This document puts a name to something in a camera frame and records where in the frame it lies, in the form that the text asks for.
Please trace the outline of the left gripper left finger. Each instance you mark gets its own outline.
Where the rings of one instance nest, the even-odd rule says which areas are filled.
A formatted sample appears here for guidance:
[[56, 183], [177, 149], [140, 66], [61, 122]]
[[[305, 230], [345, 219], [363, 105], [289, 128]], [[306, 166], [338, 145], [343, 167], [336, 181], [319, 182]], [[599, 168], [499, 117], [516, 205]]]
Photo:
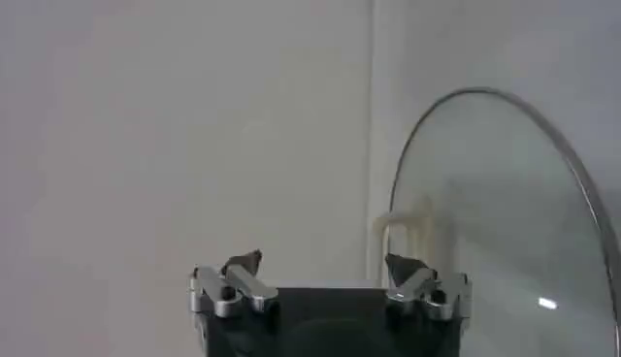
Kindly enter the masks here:
[[262, 258], [254, 249], [229, 257], [219, 269], [196, 266], [189, 274], [189, 310], [224, 319], [240, 315], [245, 305], [258, 314], [274, 313], [279, 309], [278, 289], [257, 277]]

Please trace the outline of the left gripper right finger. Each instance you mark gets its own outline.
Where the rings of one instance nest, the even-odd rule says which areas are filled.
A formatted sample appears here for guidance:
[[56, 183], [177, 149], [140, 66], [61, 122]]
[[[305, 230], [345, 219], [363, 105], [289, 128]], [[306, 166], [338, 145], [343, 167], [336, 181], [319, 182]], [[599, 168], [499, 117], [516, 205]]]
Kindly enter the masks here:
[[387, 304], [400, 314], [419, 309], [433, 321], [472, 317], [472, 281], [466, 274], [440, 276], [421, 260], [393, 253], [384, 260], [394, 283], [385, 291]]

